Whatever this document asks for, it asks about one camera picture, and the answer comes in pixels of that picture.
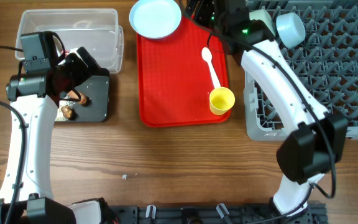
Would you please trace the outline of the brown food scrap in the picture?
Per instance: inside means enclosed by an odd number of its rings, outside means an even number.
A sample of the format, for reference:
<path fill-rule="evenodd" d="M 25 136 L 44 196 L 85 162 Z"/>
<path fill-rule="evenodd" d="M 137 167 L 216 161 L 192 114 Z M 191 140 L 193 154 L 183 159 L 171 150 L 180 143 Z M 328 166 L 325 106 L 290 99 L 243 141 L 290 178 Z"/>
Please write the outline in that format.
<path fill-rule="evenodd" d="M 62 106 L 60 111 L 62 112 L 63 117 L 66 119 L 71 120 L 75 118 L 75 113 L 71 106 L 68 105 Z"/>

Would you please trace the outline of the mint green bowl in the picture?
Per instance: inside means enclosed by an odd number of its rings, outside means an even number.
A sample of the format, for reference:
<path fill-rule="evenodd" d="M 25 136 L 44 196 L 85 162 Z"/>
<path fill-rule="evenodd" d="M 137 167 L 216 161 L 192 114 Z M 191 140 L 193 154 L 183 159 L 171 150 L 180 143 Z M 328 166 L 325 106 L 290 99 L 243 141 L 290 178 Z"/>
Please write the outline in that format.
<path fill-rule="evenodd" d="M 259 9 L 256 11 L 251 11 L 249 14 L 250 20 L 261 20 L 269 28 L 274 36 L 276 36 L 276 31 L 274 28 L 273 20 L 270 14 L 265 9 Z"/>

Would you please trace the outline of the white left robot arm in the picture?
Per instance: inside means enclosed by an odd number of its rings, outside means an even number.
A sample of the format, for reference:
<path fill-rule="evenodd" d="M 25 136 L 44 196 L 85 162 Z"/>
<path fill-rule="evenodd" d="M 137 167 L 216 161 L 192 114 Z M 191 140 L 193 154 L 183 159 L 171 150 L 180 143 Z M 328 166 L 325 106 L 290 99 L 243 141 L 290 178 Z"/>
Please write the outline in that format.
<path fill-rule="evenodd" d="M 84 48 L 72 50 L 62 64 L 57 54 L 41 54 L 20 65 L 7 86 L 12 133 L 6 176 L 0 189 L 0 223 L 115 223 L 103 198 L 64 206 L 53 200 L 50 183 L 52 130 L 60 93 L 71 91 L 103 71 Z"/>

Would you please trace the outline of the light blue plate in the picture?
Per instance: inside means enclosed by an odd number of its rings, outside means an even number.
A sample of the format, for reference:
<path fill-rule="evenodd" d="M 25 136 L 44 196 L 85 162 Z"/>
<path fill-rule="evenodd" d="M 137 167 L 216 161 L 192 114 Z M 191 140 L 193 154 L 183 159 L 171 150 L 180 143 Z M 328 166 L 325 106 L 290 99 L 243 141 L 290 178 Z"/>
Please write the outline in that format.
<path fill-rule="evenodd" d="M 140 0 L 130 10 L 131 27 L 142 37 L 162 39 L 173 34 L 182 14 L 173 0 Z"/>

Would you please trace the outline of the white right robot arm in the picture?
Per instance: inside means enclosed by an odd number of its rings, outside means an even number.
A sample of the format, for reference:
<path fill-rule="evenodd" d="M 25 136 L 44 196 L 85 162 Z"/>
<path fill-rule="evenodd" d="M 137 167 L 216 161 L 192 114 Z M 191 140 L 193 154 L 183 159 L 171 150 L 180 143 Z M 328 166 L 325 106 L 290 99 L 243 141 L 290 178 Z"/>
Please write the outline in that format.
<path fill-rule="evenodd" d="M 264 9 L 249 9 L 245 1 L 186 1 L 181 7 L 186 18 L 221 41 L 225 54 L 277 110 L 287 138 L 276 153 L 283 177 L 272 204 L 283 218 L 304 212 L 319 181 L 336 172 L 348 122 L 312 96 L 280 51 L 280 44 L 293 47 L 305 39 L 300 17 L 288 13 L 273 19 Z"/>

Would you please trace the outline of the orange carrot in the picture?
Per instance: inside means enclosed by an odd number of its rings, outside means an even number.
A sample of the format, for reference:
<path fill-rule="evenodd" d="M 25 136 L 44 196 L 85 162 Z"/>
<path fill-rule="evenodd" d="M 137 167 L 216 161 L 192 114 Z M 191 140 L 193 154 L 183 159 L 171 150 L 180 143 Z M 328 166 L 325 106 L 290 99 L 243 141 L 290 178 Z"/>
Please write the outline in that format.
<path fill-rule="evenodd" d="M 88 97 L 82 92 L 72 90 L 67 93 L 67 96 L 71 101 L 77 102 L 82 106 L 88 104 Z"/>

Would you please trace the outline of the yellow plastic cup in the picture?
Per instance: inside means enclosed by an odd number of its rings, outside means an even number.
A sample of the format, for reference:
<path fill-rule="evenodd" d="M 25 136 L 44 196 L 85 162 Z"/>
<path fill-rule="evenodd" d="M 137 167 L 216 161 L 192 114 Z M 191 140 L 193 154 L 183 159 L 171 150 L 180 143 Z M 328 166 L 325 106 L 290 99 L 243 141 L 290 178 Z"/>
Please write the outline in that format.
<path fill-rule="evenodd" d="M 229 111 L 235 103 L 233 92 L 226 87 L 215 88 L 209 94 L 209 108 L 215 115 L 223 115 Z"/>

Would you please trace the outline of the white plastic spoon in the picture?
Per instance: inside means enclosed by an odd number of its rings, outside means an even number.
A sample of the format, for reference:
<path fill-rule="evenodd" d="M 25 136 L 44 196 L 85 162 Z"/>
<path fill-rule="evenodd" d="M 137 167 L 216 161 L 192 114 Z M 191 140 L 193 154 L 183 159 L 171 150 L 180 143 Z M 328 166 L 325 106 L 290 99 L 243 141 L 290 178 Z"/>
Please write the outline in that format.
<path fill-rule="evenodd" d="M 213 63 L 212 63 L 213 56 L 212 56 L 212 53 L 209 50 L 209 48 L 207 48 L 207 47 L 202 48 L 201 57 L 208 65 L 209 72 L 210 72 L 210 75 L 211 75 L 211 80 L 212 80 L 214 88 L 220 88 L 221 84 L 219 82 L 219 78 L 218 78 L 218 76 L 216 74 L 216 71 L 215 71 L 215 69 L 213 67 Z"/>

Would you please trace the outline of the light blue bowl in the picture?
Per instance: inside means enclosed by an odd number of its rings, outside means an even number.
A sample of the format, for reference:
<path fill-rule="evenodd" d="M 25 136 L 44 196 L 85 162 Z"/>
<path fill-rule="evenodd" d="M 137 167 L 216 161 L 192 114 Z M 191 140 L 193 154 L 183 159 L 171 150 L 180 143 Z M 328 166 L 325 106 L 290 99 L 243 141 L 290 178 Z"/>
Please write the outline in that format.
<path fill-rule="evenodd" d="M 306 38 L 304 23 L 294 12 L 278 16 L 276 26 L 282 43 L 289 49 L 296 47 Z"/>

